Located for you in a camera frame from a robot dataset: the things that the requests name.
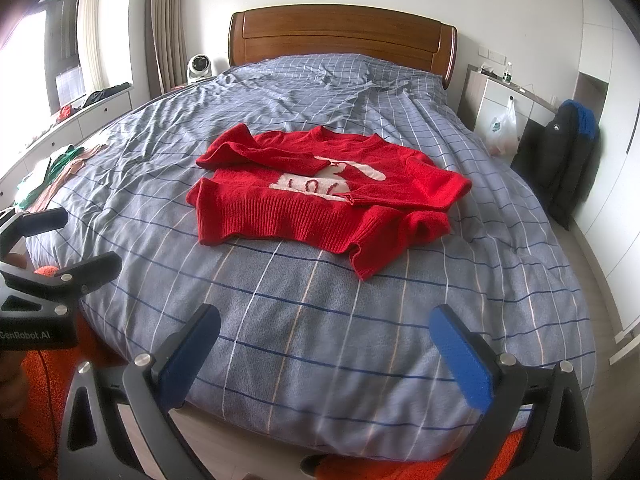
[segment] nightstand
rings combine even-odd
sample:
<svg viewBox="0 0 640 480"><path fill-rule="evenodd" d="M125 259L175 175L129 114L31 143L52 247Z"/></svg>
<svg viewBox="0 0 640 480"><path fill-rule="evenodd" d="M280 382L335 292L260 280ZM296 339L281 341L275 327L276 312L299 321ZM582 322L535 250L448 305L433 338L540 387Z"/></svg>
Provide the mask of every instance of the nightstand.
<svg viewBox="0 0 640 480"><path fill-rule="evenodd" d="M477 67L469 65L458 117L469 130L484 139L492 119L506 111L510 98L513 98L516 111L518 140L522 138L530 121L537 123L530 126L546 126L556 114L555 108L537 95L514 83L505 83L502 79L479 73Z"/></svg>

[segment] human hand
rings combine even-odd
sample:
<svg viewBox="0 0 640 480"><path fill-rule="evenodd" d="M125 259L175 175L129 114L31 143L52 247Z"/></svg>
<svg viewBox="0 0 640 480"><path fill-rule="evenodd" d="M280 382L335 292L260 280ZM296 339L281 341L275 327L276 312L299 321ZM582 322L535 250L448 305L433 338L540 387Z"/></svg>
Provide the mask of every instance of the human hand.
<svg viewBox="0 0 640 480"><path fill-rule="evenodd" d="M29 380L20 364L26 352L0 352L0 416L16 418L27 405Z"/></svg>

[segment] baseboard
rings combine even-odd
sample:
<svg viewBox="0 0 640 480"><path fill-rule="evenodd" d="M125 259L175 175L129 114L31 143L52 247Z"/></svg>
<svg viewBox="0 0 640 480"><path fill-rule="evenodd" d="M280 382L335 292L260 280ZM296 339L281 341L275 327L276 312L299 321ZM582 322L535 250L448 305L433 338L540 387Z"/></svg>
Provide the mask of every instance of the baseboard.
<svg viewBox="0 0 640 480"><path fill-rule="evenodd" d="M598 263L595 254L593 254L587 238L585 238L584 234L582 234L582 231L580 231L578 224L573 219L571 219L570 221L569 231L571 231L571 234L574 235L575 240L578 242L578 245L580 246L584 257L587 259L587 263L589 264L589 267L591 267L591 271L596 278L596 283L598 284L598 288L602 293L602 299L604 300L604 304L607 307L607 312L609 313L609 318L611 319L613 333L620 334L623 330L622 322L620 321L616 302L613 299L613 294L611 293L611 289L609 288L609 283L607 283L607 277L604 275L604 272L602 272L600 264Z"/></svg>

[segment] plastic bag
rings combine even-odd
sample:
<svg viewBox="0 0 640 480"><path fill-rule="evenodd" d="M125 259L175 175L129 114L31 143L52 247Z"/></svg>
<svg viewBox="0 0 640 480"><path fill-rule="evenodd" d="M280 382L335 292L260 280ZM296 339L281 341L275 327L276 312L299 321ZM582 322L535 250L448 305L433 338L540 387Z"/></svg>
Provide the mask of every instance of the plastic bag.
<svg viewBox="0 0 640 480"><path fill-rule="evenodd" d="M514 155L518 151L513 97L509 98L506 111L492 119L484 142L492 155Z"/></svg>

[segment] wrinkled sheet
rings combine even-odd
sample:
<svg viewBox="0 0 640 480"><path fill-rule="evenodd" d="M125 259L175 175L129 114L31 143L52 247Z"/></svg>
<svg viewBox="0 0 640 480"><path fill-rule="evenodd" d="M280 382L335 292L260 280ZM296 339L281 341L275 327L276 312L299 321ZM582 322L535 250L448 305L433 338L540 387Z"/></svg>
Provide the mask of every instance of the wrinkled sheet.
<svg viewBox="0 0 640 480"><path fill-rule="evenodd" d="M184 198L209 173L194 162L240 122L253 134L376 132L473 188L449 211L450 235L366 282L346 256L298 242L200 246ZM82 307L127 358L157 349L199 304L217 306L222 332L188 396L204 410L322 452L436 458L478 418L430 339L441 303L523 364L568 359L588 400L595 354L580 286L538 200L447 107L439 76L352 54L282 57L165 95L106 139L50 204L68 225L29 238L29 252L37 266L122 256L119 279Z"/></svg>

